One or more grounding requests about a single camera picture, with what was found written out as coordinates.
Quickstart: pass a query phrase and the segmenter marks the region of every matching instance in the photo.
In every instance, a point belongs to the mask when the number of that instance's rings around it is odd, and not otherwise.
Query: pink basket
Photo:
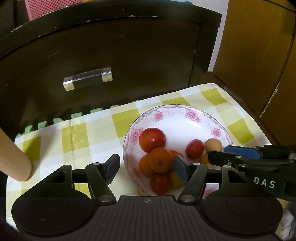
[[[25,0],[29,20],[83,0]]]

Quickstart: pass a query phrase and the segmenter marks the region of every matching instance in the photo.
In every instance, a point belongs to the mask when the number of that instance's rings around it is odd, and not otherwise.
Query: checkered tablecloth
[[[124,138],[141,114],[166,104],[184,104],[207,112],[225,127],[234,145],[270,144],[251,116],[216,84],[190,87],[66,120],[15,139],[16,145],[32,161],[33,171],[25,182],[8,177],[7,222],[14,226],[11,216],[14,201],[59,167],[67,164],[73,169],[85,168],[93,162],[104,163],[114,153],[120,155],[121,167],[110,189],[117,199],[121,195],[138,195],[123,164]],[[75,188],[89,195],[87,184],[76,184]]]

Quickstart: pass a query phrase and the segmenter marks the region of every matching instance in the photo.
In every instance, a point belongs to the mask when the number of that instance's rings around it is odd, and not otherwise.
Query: tangerine
[[[139,169],[141,173],[143,173],[143,175],[146,177],[152,177],[153,174],[155,173],[148,165],[148,154],[146,154],[141,158],[139,162]]]
[[[164,173],[174,167],[172,154],[165,148],[153,149],[148,155],[150,168],[158,173]]]
[[[175,157],[175,155],[180,155],[181,157],[184,158],[183,154],[180,153],[180,152],[177,152],[176,150],[169,150],[170,153],[172,154],[173,158]]]

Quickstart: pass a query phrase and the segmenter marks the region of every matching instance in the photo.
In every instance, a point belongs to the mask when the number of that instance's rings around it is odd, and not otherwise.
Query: yellow checkered cloth
[[[120,155],[121,167],[109,185],[110,189],[117,199],[121,195],[138,195],[123,164],[124,138],[141,114],[166,104],[189,105],[207,112],[225,127],[234,145],[252,147],[270,144],[251,116],[216,84],[194,86],[66,120],[15,139],[16,145],[32,161],[33,171],[31,178],[25,182],[8,177],[7,222],[15,225],[11,216],[14,201],[59,167],[72,165],[73,169],[85,168],[93,162],[104,163],[114,153]],[[78,184],[75,188],[89,195],[87,184]]]

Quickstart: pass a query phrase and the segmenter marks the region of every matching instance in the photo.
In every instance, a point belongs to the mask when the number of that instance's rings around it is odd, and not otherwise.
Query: red tomato
[[[194,139],[188,143],[185,153],[187,157],[191,160],[197,160],[203,154],[204,145],[201,140]]]
[[[146,153],[150,153],[156,147],[165,147],[165,134],[157,128],[147,128],[139,136],[139,145]]]
[[[170,189],[172,180],[168,173],[156,173],[150,179],[150,186],[158,196],[161,196]]]

